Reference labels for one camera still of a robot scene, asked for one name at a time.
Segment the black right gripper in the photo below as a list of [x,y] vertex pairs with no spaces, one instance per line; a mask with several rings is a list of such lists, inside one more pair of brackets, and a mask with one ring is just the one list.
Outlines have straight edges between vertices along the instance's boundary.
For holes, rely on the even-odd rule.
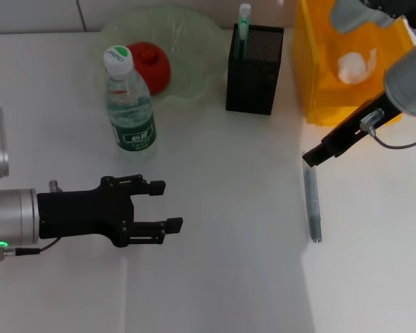
[[302,154],[302,159],[309,167],[316,167],[331,157],[338,157],[366,136],[361,130],[361,120],[373,111],[380,109],[383,116],[374,125],[377,129],[395,117],[400,111],[390,102],[385,91],[382,91],[374,99],[364,102],[343,122],[334,128],[316,147]]

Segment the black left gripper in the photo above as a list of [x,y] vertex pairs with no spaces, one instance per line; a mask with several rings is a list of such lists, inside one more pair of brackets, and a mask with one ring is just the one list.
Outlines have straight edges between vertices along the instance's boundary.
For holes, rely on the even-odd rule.
[[163,180],[148,182],[137,174],[104,177],[97,188],[87,191],[40,193],[37,195],[39,237],[54,239],[99,234],[117,248],[163,244],[166,235],[180,232],[183,218],[136,222],[130,196],[161,196],[165,187]]

